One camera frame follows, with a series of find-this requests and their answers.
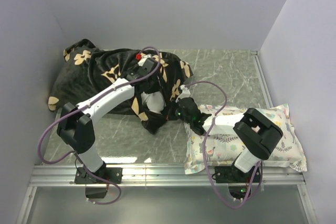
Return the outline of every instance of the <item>cloth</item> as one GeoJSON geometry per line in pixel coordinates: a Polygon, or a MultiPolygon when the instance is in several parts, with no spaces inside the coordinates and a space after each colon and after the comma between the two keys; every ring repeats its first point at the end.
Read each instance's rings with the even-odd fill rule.
{"type": "MultiPolygon", "coordinates": [[[[215,114],[222,106],[200,105],[201,112],[215,114]]],[[[219,115],[236,115],[245,113],[247,109],[226,106],[219,115]]],[[[265,166],[291,167],[298,172],[307,171],[307,160],[302,145],[295,135],[295,128],[289,118],[288,104],[271,109],[258,109],[265,117],[277,124],[283,137],[273,150],[271,156],[263,163],[265,166]]],[[[190,126],[185,124],[187,141],[187,161],[184,165],[186,174],[202,171],[204,136],[194,133],[190,126]]],[[[225,132],[210,135],[206,141],[207,163],[209,166],[231,165],[236,157],[245,149],[245,145],[237,135],[227,135],[225,132]]]]}
{"type": "MultiPolygon", "coordinates": [[[[101,50],[88,39],[83,39],[64,50],[65,64],[54,83],[48,107],[55,111],[67,102],[77,104],[101,92],[115,82],[128,70],[139,67],[136,55],[140,50],[117,49],[101,50]]],[[[142,56],[152,54],[159,60],[155,51],[146,50],[142,56]]],[[[161,93],[166,104],[161,114],[152,112],[143,105],[141,94],[122,102],[110,113],[135,114],[142,125],[152,134],[167,120],[174,120],[171,110],[174,99],[180,94],[179,87],[193,75],[190,65],[177,55],[160,52],[159,79],[162,83],[161,93]]]]}

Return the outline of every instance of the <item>white wall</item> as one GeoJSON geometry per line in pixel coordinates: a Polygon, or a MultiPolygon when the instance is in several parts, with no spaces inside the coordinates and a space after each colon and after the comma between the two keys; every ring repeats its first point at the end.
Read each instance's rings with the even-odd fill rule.
{"type": "Polygon", "coordinates": [[[287,0],[261,48],[274,105],[289,103],[320,223],[335,223],[336,0],[287,0]]]}
{"type": "Polygon", "coordinates": [[[260,49],[286,0],[46,0],[65,35],[102,48],[260,49]]]}
{"type": "Polygon", "coordinates": [[[1,223],[14,223],[20,210],[67,45],[44,0],[0,0],[1,223]]]}

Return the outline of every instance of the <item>dark blanket with flower pattern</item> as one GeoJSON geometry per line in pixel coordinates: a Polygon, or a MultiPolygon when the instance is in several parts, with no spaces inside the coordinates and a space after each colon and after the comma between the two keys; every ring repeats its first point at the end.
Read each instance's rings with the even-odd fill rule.
{"type": "MultiPolygon", "coordinates": [[[[104,51],[91,41],[83,39],[64,50],[65,65],[61,69],[52,87],[48,106],[51,111],[57,110],[65,103],[77,104],[85,101],[115,82],[128,70],[136,70],[138,60],[135,58],[139,50],[117,49],[104,51]]],[[[145,54],[154,55],[155,51],[147,50],[145,54]]],[[[189,64],[175,54],[161,52],[160,82],[163,83],[162,94],[166,107],[161,114],[150,111],[142,105],[140,94],[124,101],[110,113],[135,114],[142,125],[152,134],[167,120],[173,119],[171,107],[173,100],[180,94],[178,87],[193,75],[189,64]]]]}

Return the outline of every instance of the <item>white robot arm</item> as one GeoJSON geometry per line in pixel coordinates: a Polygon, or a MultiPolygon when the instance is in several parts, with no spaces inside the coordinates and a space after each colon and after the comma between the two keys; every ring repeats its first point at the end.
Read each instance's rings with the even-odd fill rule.
{"type": "Polygon", "coordinates": [[[204,114],[190,98],[188,88],[182,85],[180,90],[181,94],[176,100],[177,114],[195,133],[205,135],[214,120],[209,135],[238,135],[243,141],[246,148],[233,165],[244,173],[249,172],[260,160],[268,159],[283,136],[282,130],[256,109],[250,108],[245,113],[236,115],[204,114]]]}
{"type": "MultiPolygon", "coordinates": [[[[63,106],[61,117],[75,110],[80,111],[61,121],[58,124],[57,134],[66,144],[69,144],[73,148],[85,167],[99,177],[104,177],[103,170],[106,164],[97,153],[94,144],[95,133],[93,126],[120,103],[132,98],[135,93],[144,95],[147,100],[152,100],[151,96],[155,98],[161,97],[157,95],[159,86],[150,87],[149,81],[157,81],[155,74],[149,79],[135,84],[126,84],[147,76],[158,63],[151,59],[151,57],[143,57],[143,60],[139,61],[138,64],[140,68],[137,72],[130,71],[125,78],[117,79],[111,86],[96,94],[94,97],[80,102],[77,105],[67,103],[63,106]],[[115,90],[117,86],[122,84],[124,86],[115,90]]],[[[162,106],[162,101],[159,101],[154,108],[159,110],[160,106],[162,106]]]]}

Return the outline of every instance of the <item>white pillow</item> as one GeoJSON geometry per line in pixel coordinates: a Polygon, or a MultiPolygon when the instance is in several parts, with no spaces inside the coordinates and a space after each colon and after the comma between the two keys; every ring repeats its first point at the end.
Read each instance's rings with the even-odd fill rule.
{"type": "MultiPolygon", "coordinates": [[[[214,114],[221,106],[201,105],[201,112],[214,114]]],[[[221,111],[223,115],[244,113],[247,109],[226,106],[221,111]]],[[[270,158],[264,161],[265,166],[291,167],[298,172],[307,171],[306,157],[302,146],[294,134],[294,127],[289,119],[288,104],[271,109],[258,109],[272,122],[277,124],[283,132],[283,137],[272,152],[270,158]]],[[[185,124],[188,136],[187,162],[184,165],[185,173],[192,174],[203,170],[202,142],[204,137],[194,133],[189,125],[185,124]]],[[[209,166],[230,165],[244,150],[245,146],[237,135],[212,135],[206,141],[206,150],[209,166]]]]}

